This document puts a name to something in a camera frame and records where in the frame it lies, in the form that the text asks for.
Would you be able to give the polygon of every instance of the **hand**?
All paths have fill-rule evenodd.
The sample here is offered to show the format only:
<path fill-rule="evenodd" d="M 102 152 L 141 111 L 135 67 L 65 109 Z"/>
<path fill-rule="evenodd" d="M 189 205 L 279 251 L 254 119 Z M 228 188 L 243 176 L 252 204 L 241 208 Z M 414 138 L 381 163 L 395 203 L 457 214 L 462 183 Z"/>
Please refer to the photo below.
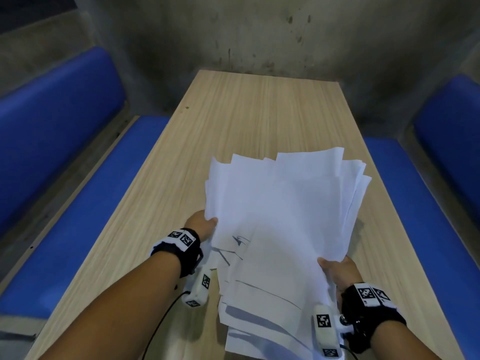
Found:
<path fill-rule="evenodd" d="M 213 230 L 217 226 L 218 218 L 214 217 L 210 220 L 205 219 L 205 210 L 197 211 L 185 222 L 183 227 L 195 230 L 200 237 L 200 241 L 204 242 L 213 234 Z"/>
<path fill-rule="evenodd" d="M 317 258 L 318 265 L 321 266 L 326 275 L 330 276 L 336 284 L 336 300 L 338 308 L 342 308 L 342 293 L 350 286 L 356 283 L 362 283 L 363 278 L 357 265 L 348 256 L 342 261 L 328 261 L 324 258 Z"/>

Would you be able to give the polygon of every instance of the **wristband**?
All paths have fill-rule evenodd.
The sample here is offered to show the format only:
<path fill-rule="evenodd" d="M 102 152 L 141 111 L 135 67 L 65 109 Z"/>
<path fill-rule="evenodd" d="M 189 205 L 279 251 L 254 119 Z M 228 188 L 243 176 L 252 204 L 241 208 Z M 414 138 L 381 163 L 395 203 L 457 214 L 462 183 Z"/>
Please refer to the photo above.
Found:
<path fill-rule="evenodd" d="M 158 252 L 175 254 L 180 260 L 180 278 L 195 273 L 195 268 L 204 257 L 200 248 L 200 237 L 191 228 L 172 231 L 153 245 L 150 256 Z"/>
<path fill-rule="evenodd" d="M 342 314 L 354 328 L 354 333 L 345 338 L 351 350 L 359 354 L 370 348 L 370 340 L 383 322 L 397 321 L 407 325 L 387 294 L 367 283 L 354 284 L 342 293 Z"/>

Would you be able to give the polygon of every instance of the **stack of paper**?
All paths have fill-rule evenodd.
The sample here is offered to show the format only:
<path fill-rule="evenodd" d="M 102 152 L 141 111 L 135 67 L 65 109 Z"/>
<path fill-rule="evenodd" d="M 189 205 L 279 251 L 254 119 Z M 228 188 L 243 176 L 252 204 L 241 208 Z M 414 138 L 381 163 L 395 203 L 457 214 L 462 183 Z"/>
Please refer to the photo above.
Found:
<path fill-rule="evenodd" d="M 321 358 L 313 306 L 336 307 L 336 299 L 317 257 L 345 257 L 371 180 L 365 163 L 342 156 L 343 148 L 333 148 L 279 153 L 276 160 L 212 159 L 205 216 L 218 217 L 218 225 L 205 265 L 217 269 L 226 351 Z"/>

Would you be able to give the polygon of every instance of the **blue cushion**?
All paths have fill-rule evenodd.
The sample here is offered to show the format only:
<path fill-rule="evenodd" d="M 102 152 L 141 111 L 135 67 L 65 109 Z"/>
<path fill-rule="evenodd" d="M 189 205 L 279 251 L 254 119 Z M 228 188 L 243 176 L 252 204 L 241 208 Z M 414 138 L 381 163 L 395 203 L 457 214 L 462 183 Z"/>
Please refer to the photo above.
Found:
<path fill-rule="evenodd" d="M 99 47 L 0 100 L 0 234 L 124 102 L 115 66 Z"/>
<path fill-rule="evenodd" d="M 478 359 L 480 270 L 400 144 L 365 143 L 465 358 Z"/>
<path fill-rule="evenodd" d="M 10 282 L 0 313 L 51 315 L 168 120 L 142 116 L 130 127 Z"/>
<path fill-rule="evenodd" d="M 415 120 L 418 139 L 480 222 L 480 85 L 452 78 Z"/>

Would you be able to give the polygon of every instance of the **table surface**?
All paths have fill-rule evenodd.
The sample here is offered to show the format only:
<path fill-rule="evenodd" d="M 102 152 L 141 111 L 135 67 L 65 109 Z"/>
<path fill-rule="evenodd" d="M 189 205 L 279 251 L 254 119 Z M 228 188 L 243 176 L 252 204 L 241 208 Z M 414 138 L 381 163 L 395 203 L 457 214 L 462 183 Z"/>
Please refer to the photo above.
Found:
<path fill-rule="evenodd" d="M 365 162 L 372 177 L 349 254 L 366 281 L 387 290 L 423 342 L 444 360 L 462 359 L 339 84 L 206 70 L 198 72 L 27 359 L 38 358 L 96 296 L 145 260 L 154 242 L 204 208 L 212 156 L 229 163 L 232 154 L 275 159 L 277 152 L 336 146 L 345 147 L 344 159 Z M 172 309 L 147 359 L 244 359 L 225 353 L 215 277 L 207 306 Z"/>

